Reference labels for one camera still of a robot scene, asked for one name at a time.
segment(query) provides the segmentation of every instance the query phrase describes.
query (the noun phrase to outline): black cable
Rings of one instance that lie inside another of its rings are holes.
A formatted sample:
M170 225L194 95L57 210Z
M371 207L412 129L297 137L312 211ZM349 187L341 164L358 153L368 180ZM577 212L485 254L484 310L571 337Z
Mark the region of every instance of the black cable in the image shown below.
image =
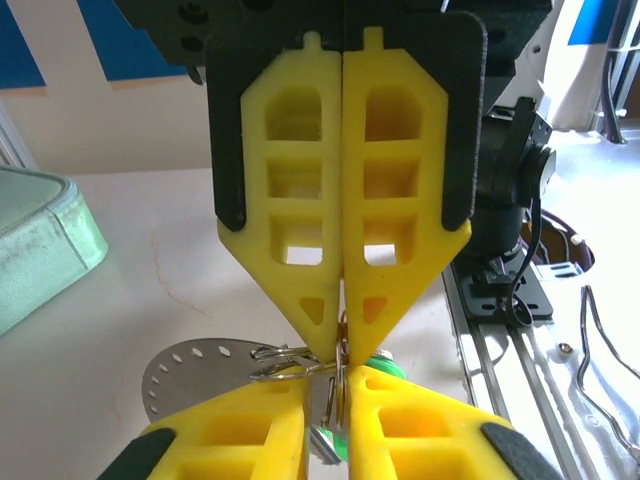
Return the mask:
M624 8L628 8L627 2L625 0L619 0L613 16L611 30L609 31L609 38L607 39L607 53L604 57L602 83L600 86L600 101L602 103L602 113L604 114L604 126L607 134L607 140L615 144L626 143L626 140L620 131L620 123L618 122L615 106L613 105L613 95L611 93L611 73L613 69L613 61L617 55L617 53L612 51L612 49L617 47L617 33L620 28L619 24L621 21L625 21L622 16L622 10Z
M529 212L529 210L525 210L524 211L524 220L527 223L531 222L531 212ZM520 244L524 245L526 248L529 248L529 245L524 242L522 237L520 237ZM536 253L538 253L538 251L540 252L539 257L535 257L534 256L533 260L535 260L536 258L539 258L543 263L545 263L547 265L551 264L551 257L549 256L549 249L542 242L542 240L540 240L540 243L538 244L538 249L536 250Z
M533 201L531 202L531 241L529 242L529 248L527 254L522 261L520 270L516 273L513 283L509 287L509 292L505 299L505 309L507 311L507 317L511 323L516 327L530 327L533 325L533 314L529 309L529 306L522 301L522 299L516 293L520 280L522 279L524 272L531 264L538 246L540 245L540 237L542 235L542 206L541 206L540 192L536 192Z

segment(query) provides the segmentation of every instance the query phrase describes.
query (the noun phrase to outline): white wall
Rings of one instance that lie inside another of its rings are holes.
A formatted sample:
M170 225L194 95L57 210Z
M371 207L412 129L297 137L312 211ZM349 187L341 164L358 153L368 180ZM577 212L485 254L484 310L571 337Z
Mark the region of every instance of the white wall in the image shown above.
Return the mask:
M62 174L211 164L205 87L105 79L75 0L9 0L46 89L0 101L40 168Z
M519 65L544 79L523 91L544 90L558 129L587 128L598 100L605 46L567 45L584 1L564 1L553 37L541 42L546 64L531 54L532 43ZM0 102L41 168L78 174L211 164L204 87L187 77L110 83L76 0L8 4L47 87L0 91ZM536 81L530 72L527 81Z

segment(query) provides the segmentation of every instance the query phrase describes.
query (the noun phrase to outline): cutout window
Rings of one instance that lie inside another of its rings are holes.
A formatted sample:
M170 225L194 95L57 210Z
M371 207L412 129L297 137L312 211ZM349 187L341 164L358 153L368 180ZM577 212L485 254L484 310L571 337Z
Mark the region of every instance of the cutout window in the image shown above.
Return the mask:
M320 220L272 219L271 255L285 265L322 263L322 222Z
M367 97L365 141L415 140L422 129L422 108L406 87L377 87Z
M177 480L251 480L254 468L254 462L244 459L188 462L182 465Z
M364 198L406 198L418 195L418 158L367 160Z
M364 323L371 325L376 321L380 312L384 310L389 301L385 297L368 297L362 302L362 310L364 313Z
M270 158L267 165L270 197L321 198L319 158Z
M286 88L267 106L268 140L317 142L322 138L322 104L314 88Z
M473 480L484 476L475 471L466 455L456 447L393 449L390 453L398 480Z
M387 407L378 413L382 432L387 438L447 437L444 419L435 412L418 407Z
M321 298L303 297L300 306L316 325L321 325L324 320L324 300Z
M207 445L264 445L271 417L260 413L223 413L215 416L202 438Z
M416 218L365 219L364 258L371 266L409 263L415 255Z

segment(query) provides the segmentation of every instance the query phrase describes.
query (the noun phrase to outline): metal wire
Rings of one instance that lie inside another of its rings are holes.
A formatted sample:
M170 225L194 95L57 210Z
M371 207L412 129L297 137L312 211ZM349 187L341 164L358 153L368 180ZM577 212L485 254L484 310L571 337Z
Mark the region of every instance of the metal wire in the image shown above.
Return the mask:
M344 370L348 363L347 315L342 312L338 322L338 339L336 341L336 424L344 428L347 379Z
M593 290L591 289L590 285L585 285L582 287L582 303L580 306L580 336L582 339L582 351L584 352L584 358L582 359L582 362L580 362L580 366L578 367L576 383L578 385L578 389L580 390L580 393L582 393L584 398L587 399L587 401L593 406L593 408L595 408L598 412L600 412L600 414L604 418L607 419L607 421L611 425L611 429L613 430L613 433L616 439L625 448L625 450L629 452L629 455L631 455L631 457L636 461L636 463L638 464L638 468L640 469L640 446L633 444L633 442L631 442L631 440L629 440L626 437L625 433L622 430L622 427L620 426L616 418L613 415L611 415L607 410L605 410L595 400L593 400L589 396L589 394L587 394L584 388L584 374L591 362L591 350L589 348L589 338L587 337L587 302L591 307L591 313L593 315L593 320L596 324L596 328L600 332L600 335L602 336L603 340L607 344L607 347L609 347L609 350L611 351L613 356L622 366L624 366L627 370L629 370L636 378L640 379L640 376L638 375L638 371L633 367L631 367L631 365L626 363L624 360L622 360L622 358L620 357L620 354L615 349L615 347L611 343L611 340L609 340L609 337L604 332L604 329L602 328L602 323L600 322L600 316L598 315L598 310L596 308L596 301L593 295Z
M540 240L540 243L538 243L538 250L540 251L540 253L542 255L542 261L545 264L550 265L551 264L551 258L549 257L549 249L545 246L544 243L542 243L542 240Z
M329 379L329 391L327 392L327 405L324 410L324 415L320 419L320 426L322 428L329 428L329 422L331 421L331 410L333 409L333 396L336 391L336 377Z
M570 262L571 261L571 249L569 247L569 239L567 238L568 234L565 235L565 233L558 226L556 226L556 224L552 220L547 218L544 215L544 213L542 214L542 223L543 223L543 225L545 227L548 227L549 229L551 229L551 231L555 232L557 235L560 236L560 238L562 239L563 246L564 246L564 261L565 262Z

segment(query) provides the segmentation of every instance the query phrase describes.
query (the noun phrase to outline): key ring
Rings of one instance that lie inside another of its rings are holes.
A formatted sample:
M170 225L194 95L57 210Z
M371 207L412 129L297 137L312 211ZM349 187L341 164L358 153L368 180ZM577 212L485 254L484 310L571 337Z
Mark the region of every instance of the key ring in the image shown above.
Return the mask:
M251 353L251 358L257 362L265 362L274 358L301 357L317 362L316 356L307 347L259 347Z
M311 375L316 375L319 373L333 372L336 368L336 365L333 362L324 365L321 363L317 363L315 365L311 365L310 367L302 367L302 371L299 372L281 373L284 370L292 367L302 367L302 365L300 365L295 360L288 360L286 362L277 363L275 365L270 365L268 367L257 370L252 373L249 378L252 381L256 382L297 380L300 378L307 378Z

